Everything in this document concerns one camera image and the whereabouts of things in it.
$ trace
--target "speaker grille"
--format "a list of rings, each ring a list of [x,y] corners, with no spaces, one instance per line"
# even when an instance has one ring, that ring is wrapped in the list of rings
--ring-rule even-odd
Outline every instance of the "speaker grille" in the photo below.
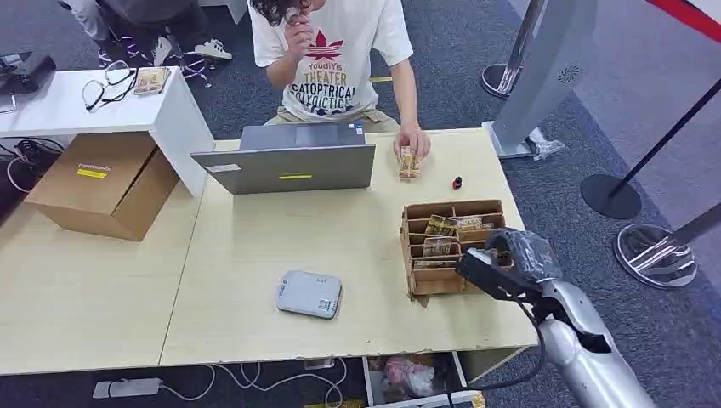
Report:
[[[581,75],[581,67],[579,65],[566,66],[561,72],[559,72],[559,82],[570,83],[574,82]]]

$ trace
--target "khaki pants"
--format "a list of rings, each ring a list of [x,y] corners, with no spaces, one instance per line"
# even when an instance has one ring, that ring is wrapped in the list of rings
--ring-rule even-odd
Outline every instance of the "khaki pants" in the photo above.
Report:
[[[366,110],[359,113],[356,116],[352,116],[348,119],[343,119],[344,122],[362,122],[364,133],[383,133],[393,132],[396,133],[400,130],[398,122],[392,117],[382,113],[380,110]],[[293,115],[285,107],[281,106],[278,108],[278,115],[273,119],[270,119],[266,125],[277,125],[280,123],[302,123],[305,122],[303,119]]]

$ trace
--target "red logo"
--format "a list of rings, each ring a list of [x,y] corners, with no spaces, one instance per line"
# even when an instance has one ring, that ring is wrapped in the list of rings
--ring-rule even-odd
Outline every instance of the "red logo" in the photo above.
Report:
[[[308,53],[306,57],[315,58],[315,60],[326,59],[333,61],[334,58],[341,56],[342,54],[338,50],[343,46],[343,40],[339,40],[328,45],[326,36],[323,35],[323,31],[318,30],[318,36],[315,37],[315,44],[311,43],[308,47]]]

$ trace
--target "eyeglasses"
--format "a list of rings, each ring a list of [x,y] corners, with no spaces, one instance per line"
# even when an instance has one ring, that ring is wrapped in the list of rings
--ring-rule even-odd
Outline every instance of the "eyeglasses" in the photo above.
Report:
[[[138,82],[138,71],[137,69],[131,70],[125,61],[115,61],[105,68],[105,83],[98,80],[90,80],[82,87],[82,100],[85,102],[85,109],[92,111],[93,109],[101,108],[112,102],[118,102],[125,99],[125,96],[135,88],[135,84]],[[116,85],[120,85],[123,82],[128,82],[127,87],[115,96],[108,96],[110,90]]]

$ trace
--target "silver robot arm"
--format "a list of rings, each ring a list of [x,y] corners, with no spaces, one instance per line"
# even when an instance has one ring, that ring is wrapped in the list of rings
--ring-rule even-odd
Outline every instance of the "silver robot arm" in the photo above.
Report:
[[[539,328],[548,361],[578,404],[584,408],[655,407],[586,294],[562,280],[547,280],[541,286],[543,296],[558,301],[572,325],[548,317]]]
[[[509,252],[513,268],[487,250]],[[564,281],[551,246],[527,231],[494,231],[486,251],[470,248],[456,272],[495,299],[529,303],[546,355],[583,408],[650,408],[654,401],[577,286]]]

